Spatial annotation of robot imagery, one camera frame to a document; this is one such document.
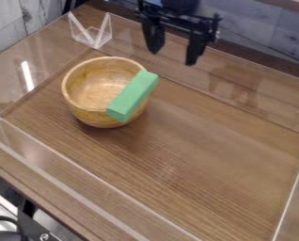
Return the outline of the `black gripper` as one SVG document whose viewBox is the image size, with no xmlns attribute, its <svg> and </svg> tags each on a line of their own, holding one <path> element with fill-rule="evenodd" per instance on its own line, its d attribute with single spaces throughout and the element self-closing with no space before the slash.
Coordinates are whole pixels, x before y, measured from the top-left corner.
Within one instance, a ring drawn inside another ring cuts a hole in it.
<svg viewBox="0 0 299 241">
<path fill-rule="evenodd" d="M 138 0 L 146 46 L 154 55 L 165 45 L 165 25 L 192 32 L 185 61 L 188 66 L 197 64 L 208 42 L 216 41 L 221 35 L 221 14 L 198 14 L 200 4 L 201 0 Z"/>
</svg>

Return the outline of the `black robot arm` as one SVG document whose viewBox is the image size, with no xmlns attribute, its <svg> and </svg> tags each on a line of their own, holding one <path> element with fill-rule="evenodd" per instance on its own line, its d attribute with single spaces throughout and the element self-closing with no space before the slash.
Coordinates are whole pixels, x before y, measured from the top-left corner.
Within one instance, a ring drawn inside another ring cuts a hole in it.
<svg viewBox="0 0 299 241">
<path fill-rule="evenodd" d="M 212 16 L 197 14 L 201 0 L 138 0 L 139 21 L 149 51 L 155 55 L 166 44 L 166 26 L 189 34 L 185 64 L 193 66 L 204 55 L 206 46 L 221 34 L 220 13 Z"/>
</svg>

